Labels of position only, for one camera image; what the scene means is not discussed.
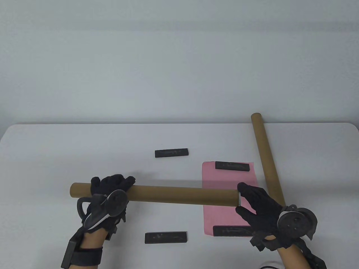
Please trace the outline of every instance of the pink paper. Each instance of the pink paper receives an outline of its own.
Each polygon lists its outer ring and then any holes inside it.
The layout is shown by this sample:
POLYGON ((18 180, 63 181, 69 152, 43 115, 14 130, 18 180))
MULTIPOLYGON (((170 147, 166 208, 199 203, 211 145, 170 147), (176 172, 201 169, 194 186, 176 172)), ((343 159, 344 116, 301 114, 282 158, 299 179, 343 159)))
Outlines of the pink paper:
MULTIPOLYGON (((231 171, 215 169, 215 162, 202 164, 202 187, 206 189, 237 189, 239 182, 258 186, 254 165, 249 163, 250 171, 231 171)), ((241 206, 254 212, 247 200, 241 197, 241 206)), ((203 206, 204 233, 213 236, 213 226, 249 226, 235 211, 235 207, 203 206)))

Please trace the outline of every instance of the gloved hand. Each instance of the gloved hand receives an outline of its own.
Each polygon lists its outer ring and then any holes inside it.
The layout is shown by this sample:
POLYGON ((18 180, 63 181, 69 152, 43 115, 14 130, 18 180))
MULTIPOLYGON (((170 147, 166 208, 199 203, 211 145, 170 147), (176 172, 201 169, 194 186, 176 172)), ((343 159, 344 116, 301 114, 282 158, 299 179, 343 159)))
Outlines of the gloved hand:
MULTIPOLYGON (((103 180, 100 180, 97 176, 91 179, 91 194, 102 194, 109 196, 115 190, 123 190, 128 191, 128 189, 135 183, 135 178, 129 176, 128 178, 124 178, 123 175, 113 175, 107 176, 103 180)), ((87 208, 86 217, 88 217, 91 213, 91 204, 87 208)), ((99 225, 94 227, 91 230, 87 230, 88 233, 93 233, 100 228, 104 228, 109 233, 116 232, 116 225, 123 219, 126 222, 126 209, 117 217, 108 217, 104 221, 102 221, 99 225)))
POLYGON ((244 207, 236 207, 236 212, 248 222, 253 230, 255 232, 264 232, 267 235, 274 235, 283 247, 291 246, 292 239, 281 234, 277 227, 283 207, 270 198, 262 188, 249 186, 241 182, 237 185, 237 189, 256 211, 256 214, 253 214, 244 207))

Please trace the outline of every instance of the black cable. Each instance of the black cable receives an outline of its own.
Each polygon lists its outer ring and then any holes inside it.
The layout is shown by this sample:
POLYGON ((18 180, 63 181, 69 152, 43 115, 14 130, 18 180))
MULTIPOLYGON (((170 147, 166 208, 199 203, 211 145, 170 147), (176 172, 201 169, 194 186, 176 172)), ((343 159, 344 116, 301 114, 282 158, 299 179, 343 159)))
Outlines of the black cable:
POLYGON ((267 269, 267 268, 269 268, 269 269, 279 269, 279 268, 277 268, 277 267, 269 266, 269 265, 263 266, 263 267, 261 267, 261 268, 259 268, 259 269, 267 269))

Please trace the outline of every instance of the skin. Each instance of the skin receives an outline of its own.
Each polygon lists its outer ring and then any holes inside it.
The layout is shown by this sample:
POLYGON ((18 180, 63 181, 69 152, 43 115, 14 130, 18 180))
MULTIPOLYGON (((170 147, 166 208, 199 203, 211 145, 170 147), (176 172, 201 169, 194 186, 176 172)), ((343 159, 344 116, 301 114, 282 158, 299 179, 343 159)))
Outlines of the skin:
MULTIPOLYGON (((85 233, 84 239, 80 245, 82 249, 98 249, 102 247, 107 236, 107 231, 103 228, 98 229, 93 233, 85 233)), ((69 269, 97 269, 96 266, 76 266, 71 265, 69 269)))
MULTIPOLYGON (((273 239, 275 239, 274 235, 266 237, 266 240, 273 239)), ((291 245, 287 249, 282 247, 277 251, 286 269, 311 269, 302 251, 296 245, 291 245)))

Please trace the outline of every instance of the cardboard tube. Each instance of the cardboard tube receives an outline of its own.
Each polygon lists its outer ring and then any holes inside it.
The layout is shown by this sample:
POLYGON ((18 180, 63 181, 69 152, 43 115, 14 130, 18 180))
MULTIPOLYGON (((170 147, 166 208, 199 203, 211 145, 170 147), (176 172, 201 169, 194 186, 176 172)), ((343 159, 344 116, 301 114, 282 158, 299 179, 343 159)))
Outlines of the cardboard tube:
POLYGON ((282 188, 280 186, 277 169, 275 168, 272 151, 269 146, 264 122, 260 113, 251 116, 254 134, 256 136, 259 156, 261 157, 264 177, 266 178, 268 194, 282 206, 285 206, 282 188))
MULTIPOLYGON (((91 197, 90 186, 90 183, 73 183, 70 187, 71 197, 91 197)), ((134 185, 127 191, 127 196, 130 201, 141 202, 205 204, 229 207, 240 205, 237 190, 134 185)))

